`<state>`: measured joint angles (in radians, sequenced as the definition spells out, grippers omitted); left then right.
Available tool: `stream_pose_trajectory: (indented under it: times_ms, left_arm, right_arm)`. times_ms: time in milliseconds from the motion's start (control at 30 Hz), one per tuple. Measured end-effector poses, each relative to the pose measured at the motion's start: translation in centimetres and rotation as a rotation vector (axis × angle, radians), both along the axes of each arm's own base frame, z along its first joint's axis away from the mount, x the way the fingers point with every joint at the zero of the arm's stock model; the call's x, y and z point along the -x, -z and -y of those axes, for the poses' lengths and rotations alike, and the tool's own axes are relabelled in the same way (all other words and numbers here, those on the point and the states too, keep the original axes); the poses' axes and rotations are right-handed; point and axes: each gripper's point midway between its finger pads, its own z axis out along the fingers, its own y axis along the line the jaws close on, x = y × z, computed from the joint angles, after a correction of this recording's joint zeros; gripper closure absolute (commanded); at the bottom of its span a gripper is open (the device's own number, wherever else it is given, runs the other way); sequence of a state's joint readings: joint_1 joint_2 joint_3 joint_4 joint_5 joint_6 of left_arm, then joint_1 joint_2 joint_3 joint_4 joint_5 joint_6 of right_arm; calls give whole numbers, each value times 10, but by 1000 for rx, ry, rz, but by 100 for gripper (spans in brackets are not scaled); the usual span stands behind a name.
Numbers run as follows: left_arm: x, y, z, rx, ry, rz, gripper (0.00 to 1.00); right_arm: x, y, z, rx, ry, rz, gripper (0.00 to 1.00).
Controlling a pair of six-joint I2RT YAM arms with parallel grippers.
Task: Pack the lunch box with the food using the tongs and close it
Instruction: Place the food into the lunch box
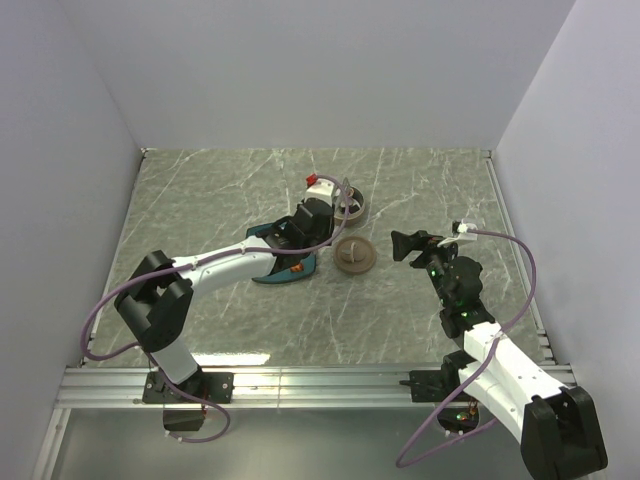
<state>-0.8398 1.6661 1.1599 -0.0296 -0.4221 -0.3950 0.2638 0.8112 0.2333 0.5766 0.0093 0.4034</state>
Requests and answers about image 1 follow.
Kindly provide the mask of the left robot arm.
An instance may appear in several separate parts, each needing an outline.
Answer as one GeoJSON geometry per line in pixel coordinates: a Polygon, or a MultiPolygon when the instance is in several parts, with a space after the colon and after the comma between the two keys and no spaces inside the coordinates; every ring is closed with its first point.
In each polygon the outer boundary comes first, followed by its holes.
{"type": "Polygon", "coordinates": [[[191,303],[240,281],[292,270],[324,245],[334,231],[334,206],[317,198],[297,205],[291,216],[230,247],[192,257],[148,254],[132,275],[140,279],[119,292],[116,311],[145,354],[167,378],[166,390],[178,401],[206,395],[200,365],[181,339],[191,303]]]}

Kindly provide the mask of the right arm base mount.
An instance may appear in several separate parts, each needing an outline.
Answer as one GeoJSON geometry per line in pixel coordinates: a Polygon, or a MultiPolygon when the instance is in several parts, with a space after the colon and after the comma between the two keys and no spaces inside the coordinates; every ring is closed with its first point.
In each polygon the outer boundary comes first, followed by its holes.
{"type": "MultiPolygon", "coordinates": [[[[412,403],[440,404],[456,388],[442,370],[412,370],[399,384],[409,389],[412,403]]],[[[446,435],[470,433],[480,424],[478,402],[460,393],[437,415],[436,422],[446,435]]]]}

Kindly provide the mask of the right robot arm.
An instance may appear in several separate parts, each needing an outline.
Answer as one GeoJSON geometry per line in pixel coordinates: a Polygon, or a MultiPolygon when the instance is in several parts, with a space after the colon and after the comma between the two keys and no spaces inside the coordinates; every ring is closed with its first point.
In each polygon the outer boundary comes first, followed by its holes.
{"type": "Polygon", "coordinates": [[[411,373],[408,386],[426,392],[436,407],[401,449],[397,467],[426,459],[406,456],[450,403],[467,397],[518,440],[532,478],[579,479],[604,470],[608,455],[593,398],[548,374],[509,338],[513,325],[499,324],[480,299],[481,264],[458,252],[482,230],[456,221],[452,232],[450,237],[423,230],[391,234],[394,260],[419,254],[410,264],[428,273],[441,304],[442,328],[459,347],[445,357],[434,382],[425,384],[411,373]]]}

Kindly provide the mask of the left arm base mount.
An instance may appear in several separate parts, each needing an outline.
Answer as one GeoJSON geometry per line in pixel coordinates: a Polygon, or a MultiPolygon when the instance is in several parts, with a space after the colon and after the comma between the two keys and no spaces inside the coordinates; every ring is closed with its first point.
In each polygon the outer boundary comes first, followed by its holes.
{"type": "Polygon", "coordinates": [[[156,369],[147,374],[142,393],[144,405],[163,406],[163,426],[170,434],[195,433],[203,426],[212,404],[231,403],[234,374],[198,370],[180,384],[172,384],[156,369]]]}

